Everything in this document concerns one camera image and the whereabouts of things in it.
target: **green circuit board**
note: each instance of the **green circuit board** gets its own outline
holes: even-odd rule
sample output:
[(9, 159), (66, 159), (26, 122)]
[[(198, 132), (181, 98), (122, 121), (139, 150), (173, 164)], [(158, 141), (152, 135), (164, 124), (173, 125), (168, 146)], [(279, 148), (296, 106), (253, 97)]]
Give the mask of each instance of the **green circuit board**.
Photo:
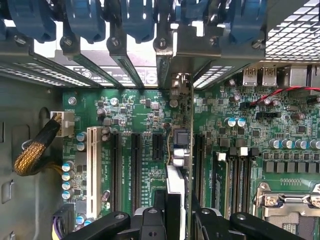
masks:
[[(312, 149), (309, 144), (306, 149), (298, 147), (274, 149), (270, 144), (271, 140), (279, 140), (281, 143), (282, 140), (287, 139), (293, 144), (297, 140), (307, 141), (307, 143), (318, 140), (320, 108), (317, 105), (307, 105), (306, 98), (293, 98), (289, 97), (288, 93), (283, 93), (271, 98), (278, 100), (279, 106), (240, 109), (241, 102), (255, 101), (273, 90), (271, 87), (226, 87), (220, 84), (210, 90), (194, 93), (194, 134), (205, 140), (204, 153), (201, 155), (202, 165), (198, 172), (194, 171), (194, 174), (200, 174), (198, 197), (203, 207), (217, 208), (226, 218), (236, 210), (237, 212), (246, 210), (254, 214), (253, 199), (260, 183), (267, 183), (275, 193), (296, 194), (309, 194), (315, 184), (320, 183), (320, 152), (318, 150)], [(241, 100), (230, 101), (230, 97), (234, 95), (239, 95)], [(69, 105), (70, 97), (76, 97), (75, 106)], [(110, 100), (113, 98), (118, 100), (116, 106), (110, 105)], [(146, 106), (146, 100), (150, 100), (151, 104), (158, 103), (158, 107), (153, 109), (152, 106)], [(154, 191), (164, 189), (166, 186), (165, 164), (168, 155), (165, 142), (161, 161), (153, 160), (151, 149), (153, 134), (161, 133), (165, 136), (164, 123), (180, 126), (183, 121), (180, 106), (170, 107), (169, 100), (169, 92), (159, 90), (73, 89), (66, 90), (63, 94), (64, 110), (75, 113), (75, 134), (101, 124), (97, 119), (97, 109), (101, 107), (110, 110), (107, 117), (112, 120), (112, 131), (122, 134), (122, 174), (118, 177), (118, 181), (121, 181), (121, 211), (132, 213), (131, 133), (142, 134), (142, 186), (139, 193), (141, 207), (151, 206)], [(295, 107), (297, 110), (292, 111), (293, 108), (290, 110), (287, 107)], [(257, 119), (257, 113), (262, 112), (280, 113), (280, 116), (273, 119)], [(292, 119), (291, 115), (296, 113), (304, 113), (305, 119)], [(242, 118), (246, 124), (244, 127), (229, 127), (225, 122), (227, 118)], [(245, 143), (248, 150), (256, 148), (259, 154), (250, 159), (250, 171), (240, 170), (235, 175), (236, 166), (228, 161), (217, 162), (216, 154), (227, 153), (226, 142), (229, 142), (229, 145), (227, 144), (229, 147), (234, 147), (239, 139), (242, 144)], [(102, 143), (101, 192), (111, 191), (110, 144), (109, 141)], [(75, 159), (77, 140), (74, 137), (66, 137), (63, 139), (63, 146), (64, 161), (75, 160), (77, 165), (77, 159)], [(197, 149), (194, 151), (194, 160), (197, 161)], [(294, 169), (288, 172), (289, 162), (294, 163)], [(77, 192), (78, 195), (75, 194), (71, 199), (75, 202), (86, 196), (86, 186), (83, 184), (86, 180), (86, 172), (75, 171), (74, 179), (76, 180), (75, 188), (80, 190)], [(238, 188), (236, 200), (235, 188)], [(101, 213), (105, 215), (111, 210), (110, 204), (104, 203)], [(318, 218), (315, 226), (317, 227), (314, 228), (314, 238), (311, 239), (318, 239)]]

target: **white power connector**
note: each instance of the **white power connector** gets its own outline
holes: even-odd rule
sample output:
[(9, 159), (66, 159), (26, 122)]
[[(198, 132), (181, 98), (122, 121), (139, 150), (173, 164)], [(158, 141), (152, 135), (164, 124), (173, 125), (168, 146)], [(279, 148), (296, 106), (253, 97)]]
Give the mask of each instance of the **white power connector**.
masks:
[(74, 134), (75, 130), (75, 113), (73, 111), (51, 111), (50, 118), (54, 114), (61, 115), (61, 127), (56, 138), (63, 138)]

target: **blue retention latch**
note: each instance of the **blue retention latch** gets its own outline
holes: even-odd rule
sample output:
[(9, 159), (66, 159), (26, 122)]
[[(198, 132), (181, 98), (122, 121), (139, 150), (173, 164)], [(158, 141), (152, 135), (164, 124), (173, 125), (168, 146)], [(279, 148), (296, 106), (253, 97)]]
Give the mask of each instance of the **blue retention latch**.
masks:
[(155, 21), (152, 0), (120, 0), (122, 27), (126, 34), (135, 39), (137, 44), (154, 39)]
[(186, 0), (185, 17), (187, 19), (202, 20), (204, 11), (208, 5), (209, 0)]
[(56, 40), (56, 24), (47, 1), (9, 0), (10, 15), (17, 30), (39, 43)]
[(72, 32), (89, 44), (106, 38), (106, 23), (100, 0), (65, 0), (65, 10)]
[(267, 13), (267, 0), (232, 0), (229, 5), (230, 40), (236, 44), (254, 41)]

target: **red wire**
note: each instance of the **red wire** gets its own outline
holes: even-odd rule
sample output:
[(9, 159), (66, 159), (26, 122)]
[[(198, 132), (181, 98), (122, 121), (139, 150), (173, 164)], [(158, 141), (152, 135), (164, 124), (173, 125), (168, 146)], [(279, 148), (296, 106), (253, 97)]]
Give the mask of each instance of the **red wire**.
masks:
[(258, 100), (251, 102), (251, 103), (250, 103), (250, 106), (256, 106), (259, 102), (265, 100), (266, 98), (269, 98), (269, 97), (271, 97), (271, 96), (277, 95), (277, 94), (279, 94), (279, 93), (288, 92), (288, 91), (292, 91), (292, 90), (298, 90), (298, 89), (302, 89), (302, 90), (314, 90), (314, 91), (320, 92), (320, 88), (318, 88), (318, 87), (291, 86), (291, 87), (288, 87), (288, 88), (277, 89), (277, 90), (275, 90), (274, 92), (272, 92), (272, 93), (270, 93), (270, 94), (268, 94), (268, 95), (262, 96), (262, 97), (259, 98)]

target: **motherboard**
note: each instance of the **motherboard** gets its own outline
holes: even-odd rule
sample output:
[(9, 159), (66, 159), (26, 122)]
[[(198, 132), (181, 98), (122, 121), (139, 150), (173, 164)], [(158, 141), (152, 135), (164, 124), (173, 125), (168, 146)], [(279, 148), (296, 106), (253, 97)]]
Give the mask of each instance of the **motherboard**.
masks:
[[(250, 106), (275, 88), (231, 83), (194, 91), (192, 189), (200, 205), (225, 218), (248, 212), (307, 240), (318, 239), (318, 104), (281, 92)], [(62, 197), (75, 203), (79, 228), (110, 211), (133, 215), (152, 206), (155, 190), (166, 188), (165, 166), (176, 164), (181, 144), (175, 135), (180, 141), (190, 135), (184, 111), (191, 103), (173, 101), (170, 94), (65, 90), (63, 107), (74, 112), (75, 134), (63, 139), (63, 161), (72, 162), (72, 176), (67, 167), (63, 180), (71, 183)], [(88, 158), (94, 164), (88, 165)]]

